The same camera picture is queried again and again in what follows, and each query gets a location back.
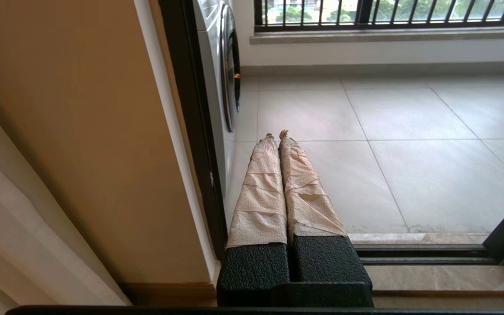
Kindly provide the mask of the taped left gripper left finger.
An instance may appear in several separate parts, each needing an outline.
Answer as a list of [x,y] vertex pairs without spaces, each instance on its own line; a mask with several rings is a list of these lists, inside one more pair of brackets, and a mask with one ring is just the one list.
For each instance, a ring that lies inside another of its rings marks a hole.
[[289,283],[287,211],[274,136],[254,147],[233,213],[217,280],[217,305],[272,305],[274,288]]

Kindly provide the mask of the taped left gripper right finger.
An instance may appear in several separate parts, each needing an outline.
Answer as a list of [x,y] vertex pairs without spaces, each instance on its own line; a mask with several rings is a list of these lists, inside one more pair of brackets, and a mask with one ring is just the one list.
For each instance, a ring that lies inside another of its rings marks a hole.
[[370,285],[308,154],[287,130],[279,138],[293,277],[300,282]]

